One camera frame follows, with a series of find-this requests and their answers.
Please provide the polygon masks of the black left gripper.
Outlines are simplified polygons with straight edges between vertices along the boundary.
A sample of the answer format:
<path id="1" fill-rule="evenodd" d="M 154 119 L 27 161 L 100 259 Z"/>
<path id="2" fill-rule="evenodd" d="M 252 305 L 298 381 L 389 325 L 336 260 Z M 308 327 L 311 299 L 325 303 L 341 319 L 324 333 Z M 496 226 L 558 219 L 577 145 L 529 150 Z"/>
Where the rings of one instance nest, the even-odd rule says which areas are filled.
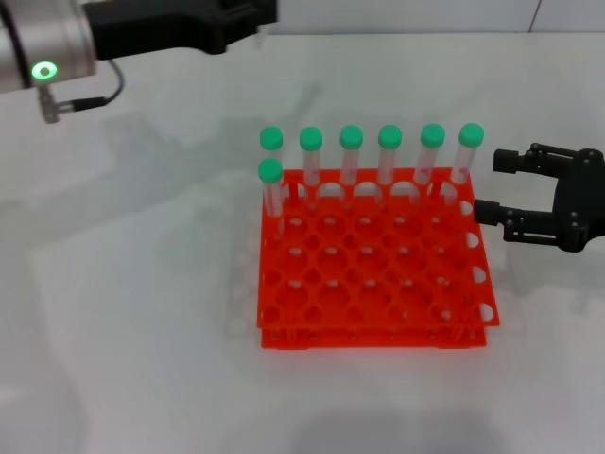
<path id="1" fill-rule="evenodd" d="M 83 5 L 98 56 L 134 56 L 171 48 L 209 55 L 254 36 L 279 20 L 278 0 L 221 0 L 255 22 L 229 23 L 216 1 L 102 1 Z"/>

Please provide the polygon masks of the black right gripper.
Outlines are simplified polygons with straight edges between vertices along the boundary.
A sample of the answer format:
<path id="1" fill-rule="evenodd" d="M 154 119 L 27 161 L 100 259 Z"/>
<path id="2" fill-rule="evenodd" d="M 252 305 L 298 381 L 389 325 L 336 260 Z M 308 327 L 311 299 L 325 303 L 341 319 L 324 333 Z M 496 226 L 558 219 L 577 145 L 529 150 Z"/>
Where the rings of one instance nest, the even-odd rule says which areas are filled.
<path id="1" fill-rule="evenodd" d="M 503 226 L 503 240 L 525 244 L 558 244 L 578 253 L 593 239 L 604 236 L 604 155 L 591 148 L 575 151 L 533 143 L 520 154 L 497 149 L 495 172 L 526 172 L 558 178 L 553 213 L 502 206 L 475 200 L 478 224 Z"/>

